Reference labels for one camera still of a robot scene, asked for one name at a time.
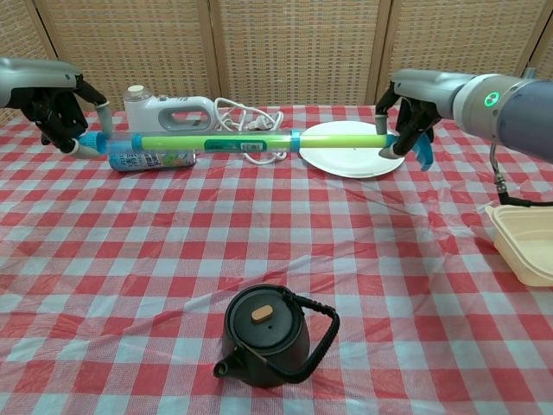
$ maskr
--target white power cord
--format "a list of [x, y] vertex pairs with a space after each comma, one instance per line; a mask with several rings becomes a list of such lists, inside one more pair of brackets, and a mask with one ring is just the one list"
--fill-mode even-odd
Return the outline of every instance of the white power cord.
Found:
[[[219, 113], [220, 103], [224, 103], [230, 106], [230, 109], [222, 115]], [[284, 119], [284, 114], [280, 111], [276, 114], [275, 117], [272, 117], [267, 112], [261, 111], [258, 108], [245, 106], [243, 104], [239, 104], [238, 102], [234, 102], [225, 98], [217, 98], [214, 104], [215, 104], [215, 117], [217, 117], [217, 121], [219, 123], [219, 125], [216, 128], [225, 129], [227, 131], [244, 131], [244, 130], [275, 131], [280, 128], [280, 125], [283, 123], [283, 119]], [[240, 110], [240, 117], [238, 119], [238, 122], [234, 121], [231, 116], [231, 112], [233, 112], [236, 109]], [[253, 112], [259, 115], [254, 121], [251, 121], [245, 125], [248, 112]], [[249, 154], [246, 154], [246, 153], [244, 153], [244, 157], [250, 163], [256, 164], [257, 166], [271, 164], [271, 163], [274, 163], [276, 160], [284, 160], [286, 158], [285, 152], [272, 153], [272, 154], [273, 154], [273, 157], [268, 160], [255, 160], [251, 158]]]

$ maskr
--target gray robot arm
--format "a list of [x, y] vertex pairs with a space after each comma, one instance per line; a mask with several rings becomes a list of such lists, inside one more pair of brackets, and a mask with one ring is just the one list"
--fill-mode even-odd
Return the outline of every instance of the gray robot arm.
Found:
[[[505, 76], [472, 75], [404, 69], [391, 78], [390, 87], [376, 107], [376, 126], [385, 134], [387, 112], [401, 99], [397, 141], [381, 156], [398, 158], [427, 135], [434, 141], [433, 126], [452, 119], [468, 134], [553, 163], [553, 82]], [[503, 204], [551, 205], [512, 198], [493, 163], [499, 199]]]
[[79, 69], [61, 61], [0, 57], [0, 108], [21, 110], [41, 130], [43, 144], [75, 158], [96, 158], [96, 150], [77, 140], [88, 123], [75, 95], [94, 104], [102, 131], [111, 134], [109, 101], [84, 81]]

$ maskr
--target red checkered tablecloth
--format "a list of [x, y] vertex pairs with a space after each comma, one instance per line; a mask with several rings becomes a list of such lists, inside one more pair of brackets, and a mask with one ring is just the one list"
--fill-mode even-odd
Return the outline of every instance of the red checkered tablecloth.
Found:
[[[373, 121], [365, 106], [282, 110], [283, 128]], [[23, 118], [0, 127], [0, 411], [553, 413], [553, 290], [519, 283], [493, 247], [488, 146], [451, 122], [435, 134], [429, 171], [410, 155], [354, 180], [296, 154], [119, 173], [41, 146]], [[553, 199], [551, 166], [499, 160], [512, 195]], [[299, 385], [212, 376], [226, 306], [259, 283], [340, 314]], [[307, 322], [313, 347], [328, 319]]]

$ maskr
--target cable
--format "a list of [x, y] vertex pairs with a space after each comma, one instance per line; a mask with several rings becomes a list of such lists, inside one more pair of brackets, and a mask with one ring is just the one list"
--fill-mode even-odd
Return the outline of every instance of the cable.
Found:
[[[231, 107], [230, 110], [228, 110], [227, 112], [221, 115], [219, 113], [220, 103], [229, 105]], [[215, 104], [215, 117], [217, 117], [217, 121], [219, 123], [218, 128], [225, 129], [227, 131], [243, 131], [243, 130], [275, 131], [280, 128], [280, 125], [283, 123], [283, 120], [284, 120], [284, 114], [280, 111], [273, 118], [267, 112], [261, 111], [258, 108], [239, 104], [238, 102], [231, 101], [230, 99], [217, 98], [214, 104]], [[240, 117], [238, 119], [238, 122], [234, 121], [231, 116], [231, 112], [237, 109], [240, 110]], [[251, 121], [245, 126], [245, 120], [248, 115], [248, 112], [254, 112], [258, 114], [258, 116], [254, 121]], [[250, 163], [256, 164], [257, 166], [271, 164], [276, 160], [284, 160], [286, 158], [285, 152], [272, 153], [272, 154], [273, 154], [273, 157], [268, 160], [255, 160], [249, 154], [246, 154], [246, 153], [244, 153], [244, 158], [248, 160]]]
[[507, 191], [507, 185], [505, 184], [505, 178], [499, 171], [498, 159], [495, 156], [497, 149], [496, 143], [492, 144], [490, 148], [490, 163], [492, 164], [493, 173], [495, 175], [495, 187], [498, 190], [499, 203], [502, 205], [523, 206], [531, 208], [532, 206], [553, 206], [553, 201], [529, 201], [527, 199], [519, 199], [518, 197], [509, 196]]

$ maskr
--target wall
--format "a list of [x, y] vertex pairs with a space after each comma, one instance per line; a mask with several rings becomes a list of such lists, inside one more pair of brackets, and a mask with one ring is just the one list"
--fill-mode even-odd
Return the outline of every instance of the wall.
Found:
[[[0, 0], [0, 10], [0, 56], [28, 59], [55, 57], [31, 0]], [[21, 113], [0, 110], [0, 125], [16, 115]]]
[[[553, 0], [0, 0], [0, 54], [247, 105], [374, 104], [401, 67], [553, 77]], [[0, 117], [6, 118], [3, 111]]]

